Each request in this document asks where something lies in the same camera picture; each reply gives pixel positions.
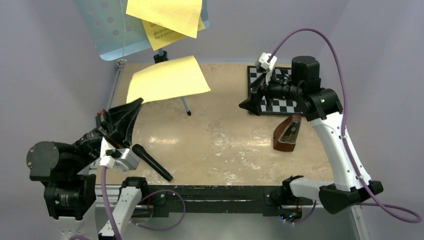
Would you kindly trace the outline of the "yellow sheet music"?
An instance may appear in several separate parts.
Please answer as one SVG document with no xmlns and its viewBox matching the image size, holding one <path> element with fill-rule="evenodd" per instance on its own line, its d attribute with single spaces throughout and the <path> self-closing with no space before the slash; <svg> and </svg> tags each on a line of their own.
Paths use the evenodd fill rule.
<svg viewBox="0 0 424 240">
<path fill-rule="evenodd" d="M 211 90 L 196 58 L 186 56 L 155 63 L 133 74 L 126 102 L 143 103 L 207 93 Z"/>
<path fill-rule="evenodd" d="M 197 38 L 201 0 L 129 0 L 126 14 Z"/>
<path fill-rule="evenodd" d="M 151 48 L 155 51 L 190 37 L 190 35 L 184 35 L 176 30 L 193 34 L 194 31 L 197 33 L 206 29 L 206 25 L 200 17 L 196 20 L 193 17 L 181 16 L 148 18 L 142 19 L 142 24 Z"/>
</svg>

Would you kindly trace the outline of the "light blue music stand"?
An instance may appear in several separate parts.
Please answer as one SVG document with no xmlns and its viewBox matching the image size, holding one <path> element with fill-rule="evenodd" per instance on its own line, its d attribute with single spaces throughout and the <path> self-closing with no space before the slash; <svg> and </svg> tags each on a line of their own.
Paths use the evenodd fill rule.
<svg viewBox="0 0 424 240">
<path fill-rule="evenodd" d="M 74 1 L 102 60 L 120 61 L 151 48 L 142 21 L 125 14 L 127 3 L 126 0 Z M 153 58 L 155 64 L 169 61 L 162 49 Z"/>
</svg>

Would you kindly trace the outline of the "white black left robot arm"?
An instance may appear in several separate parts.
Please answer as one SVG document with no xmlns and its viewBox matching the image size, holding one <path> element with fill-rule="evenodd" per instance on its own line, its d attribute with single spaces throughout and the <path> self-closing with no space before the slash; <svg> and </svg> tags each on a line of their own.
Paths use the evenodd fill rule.
<svg viewBox="0 0 424 240">
<path fill-rule="evenodd" d="M 101 187 L 108 221 L 96 225 L 96 175 L 83 169 L 98 163 L 107 169 L 135 170 L 140 158 L 132 147 L 132 135 L 143 99 L 108 110 L 95 118 L 96 126 L 72 144 L 40 141 L 26 155 L 29 179 L 44 187 L 43 198 L 50 217 L 61 227 L 64 240 L 121 240 L 137 205 L 149 199 L 143 177 L 128 177 L 115 207 L 110 204 L 107 186 Z"/>
</svg>

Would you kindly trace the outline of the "brown wooden metronome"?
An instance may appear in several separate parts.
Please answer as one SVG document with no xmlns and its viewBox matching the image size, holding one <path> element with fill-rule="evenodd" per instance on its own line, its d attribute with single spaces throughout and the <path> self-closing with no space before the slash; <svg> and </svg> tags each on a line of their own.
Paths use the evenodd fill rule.
<svg viewBox="0 0 424 240">
<path fill-rule="evenodd" d="M 300 131 L 302 117 L 294 114 L 282 121 L 273 132 L 273 149 L 293 152 Z"/>
</svg>

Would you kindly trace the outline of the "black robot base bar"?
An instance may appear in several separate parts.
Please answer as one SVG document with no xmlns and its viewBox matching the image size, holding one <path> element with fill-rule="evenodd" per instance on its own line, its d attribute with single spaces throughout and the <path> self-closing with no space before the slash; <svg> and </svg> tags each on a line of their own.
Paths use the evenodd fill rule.
<svg viewBox="0 0 424 240">
<path fill-rule="evenodd" d="M 274 217 L 283 207 L 312 206 L 307 198 L 284 199 L 279 185 L 149 185 L 139 204 L 148 205 L 153 217 L 170 213 L 261 214 Z"/>
</svg>

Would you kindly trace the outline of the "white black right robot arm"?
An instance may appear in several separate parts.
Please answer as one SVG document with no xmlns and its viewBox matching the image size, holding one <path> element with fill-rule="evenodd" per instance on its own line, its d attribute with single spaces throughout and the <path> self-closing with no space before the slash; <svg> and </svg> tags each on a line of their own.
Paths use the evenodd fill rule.
<svg viewBox="0 0 424 240">
<path fill-rule="evenodd" d="M 344 110 L 336 92 L 321 87 L 320 64 L 312 56 L 297 56 L 291 62 L 291 76 L 278 82 L 273 77 L 277 58 L 262 53 L 255 63 L 258 78 L 250 84 L 248 98 L 239 107 L 254 115 L 262 114 L 261 102 L 292 100 L 317 133 L 330 163 L 333 182 L 294 176 L 283 182 L 280 196 L 288 204 L 299 198 L 320 202 L 336 214 L 368 200 L 383 191 L 380 181 L 372 180 L 355 152 L 343 126 Z"/>
</svg>

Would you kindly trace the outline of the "yellow sheet music back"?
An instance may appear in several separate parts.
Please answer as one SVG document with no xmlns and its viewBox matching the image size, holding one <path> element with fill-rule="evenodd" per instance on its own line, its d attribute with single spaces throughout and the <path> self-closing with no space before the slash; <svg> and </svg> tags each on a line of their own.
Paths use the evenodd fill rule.
<svg viewBox="0 0 424 240">
<path fill-rule="evenodd" d="M 148 18 L 142 19 L 142 24 L 151 48 L 155 51 L 190 37 L 190 35 L 184 35 L 176 30 L 193 34 L 194 31 L 197 33 L 206 29 L 206 25 L 200 17 L 196 20 L 193 17 L 181 16 Z"/>
</svg>

